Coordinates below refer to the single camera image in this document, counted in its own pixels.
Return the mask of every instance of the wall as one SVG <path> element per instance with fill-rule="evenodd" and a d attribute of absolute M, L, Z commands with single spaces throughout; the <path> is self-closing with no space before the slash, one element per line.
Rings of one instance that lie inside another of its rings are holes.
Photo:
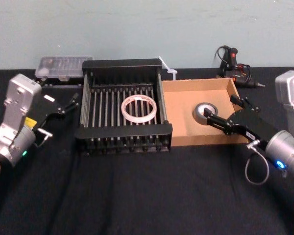
<path fill-rule="evenodd" d="M 224 44 L 252 67 L 294 66 L 294 0 L 0 0 L 0 69 L 84 54 L 208 68 Z"/>

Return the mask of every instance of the metal rod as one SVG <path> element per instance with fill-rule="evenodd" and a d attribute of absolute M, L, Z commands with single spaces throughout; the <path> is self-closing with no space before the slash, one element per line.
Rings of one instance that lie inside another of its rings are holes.
<path fill-rule="evenodd" d="M 85 126 L 85 112 L 86 112 L 86 94 L 87 94 L 87 85 L 88 85 L 88 81 L 87 81 L 87 75 L 85 74 L 84 76 L 84 87 L 83 87 L 83 98 L 82 98 L 82 107 L 81 107 L 81 114 L 80 114 L 80 124 Z"/>
<path fill-rule="evenodd" d="M 153 95 L 153 88 L 151 88 L 151 98 L 152 98 L 153 100 L 155 100 L 154 95 Z M 157 114 L 156 114 L 154 120 L 155 120 L 155 124 L 157 124 Z"/>
<path fill-rule="evenodd" d="M 154 95 L 153 95 L 153 88 L 151 88 L 151 98 L 152 98 L 153 100 L 155 100 L 155 99 L 154 99 Z M 155 116 L 155 118 L 154 118 L 154 121 L 155 121 L 155 124 L 157 124 L 157 114 L 156 114 L 156 116 Z"/>
<path fill-rule="evenodd" d="M 98 127 L 101 127 L 101 113 L 102 113 L 102 91 L 100 91 Z"/>
<path fill-rule="evenodd" d="M 161 81 L 161 75 L 158 74 L 158 87 L 157 87 L 157 93 L 158 93 L 158 103 L 159 103 L 159 109 L 160 109 L 160 121 L 163 123 L 164 120 L 167 120 L 167 113 L 166 113 L 166 106 L 165 106 L 165 99 L 163 96 L 163 89 L 162 89 L 162 81 Z"/>
<path fill-rule="evenodd" d="M 117 126 L 120 125 L 120 91 L 118 90 L 118 96 L 117 96 L 117 102 L 118 102 L 118 107 L 117 107 Z"/>
<path fill-rule="evenodd" d="M 108 125 L 108 91 L 106 91 L 106 103 L 104 109 L 104 126 Z"/>
<path fill-rule="evenodd" d="M 150 107 L 149 107 L 148 103 L 146 104 L 146 106 L 147 106 L 147 115 L 148 115 L 150 113 Z"/>
<path fill-rule="evenodd" d="M 141 100 L 141 116 L 145 116 L 144 114 L 144 102 Z"/>
<path fill-rule="evenodd" d="M 86 118 L 85 118 L 85 127 L 88 127 L 89 126 L 89 111 L 90 111 L 90 97 L 91 97 L 91 93 L 90 93 L 90 86 L 89 84 L 87 83 L 87 89 L 86 89 L 86 112 L 85 112 L 85 115 L 86 115 Z"/>
<path fill-rule="evenodd" d="M 137 100 L 135 100 L 135 116 L 138 117 L 138 104 L 137 104 Z"/>
<path fill-rule="evenodd" d="M 97 101 L 97 91 L 94 92 L 94 108 L 93 108 L 93 121 L 92 121 L 92 127 L 95 126 L 95 118 L 96 118 L 96 101 Z"/>
<path fill-rule="evenodd" d="M 114 117 L 113 117 L 113 112 L 114 110 L 114 91 L 111 91 L 111 126 L 114 125 Z"/>
<path fill-rule="evenodd" d="M 125 100 L 125 90 L 123 90 L 123 101 Z M 123 116 L 123 126 L 126 126 L 126 119 Z"/>
<path fill-rule="evenodd" d="M 128 96 L 131 96 L 131 90 L 128 90 Z M 132 116 L 132 102 L 130 102 L 129 104 L 129 114 Z"/>

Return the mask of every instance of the clear plastic box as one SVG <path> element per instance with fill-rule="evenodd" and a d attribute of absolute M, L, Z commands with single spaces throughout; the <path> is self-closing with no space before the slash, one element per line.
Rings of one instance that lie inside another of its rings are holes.
<path fill-rule="evenodd" d="M 83 77 L 82 64 L 92 56 L 45 56 L 40 60 L 37 78 L 58 78 L 69 81 L 71 77 Z"/>

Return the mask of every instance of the blue led light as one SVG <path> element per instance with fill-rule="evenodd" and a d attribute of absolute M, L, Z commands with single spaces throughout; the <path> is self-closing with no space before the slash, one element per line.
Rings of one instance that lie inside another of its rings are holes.
<path fill-rule="evenodd" d="M 278 165 L 278 167 L 280 167 L 281 169 L 285 168 L 285 165 L 283 164 L 283 162 L 281 161 L 276 161 L 276 164 Z"/>

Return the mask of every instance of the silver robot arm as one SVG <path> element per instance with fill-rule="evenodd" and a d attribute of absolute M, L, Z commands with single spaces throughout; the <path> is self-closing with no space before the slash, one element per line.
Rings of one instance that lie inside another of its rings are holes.
<path fill-rule="evenodd" d="M 289 132 L 278 132 L 269 141 L 266 154 L 275 161 L 281 161 L 286 170 L 294 175 L 294 71 L 288 71 L 275 80 L 278 102 L 287 111 Z"/>
<path fill-rule="evenodd" d="M 4 104 L 5 114 L 0 125 L 0 180 L 21 159 L 36 137 L 25 123 L 32 103 L 40 96 L 41 86 L 22 74 L 13 77 Z"/>

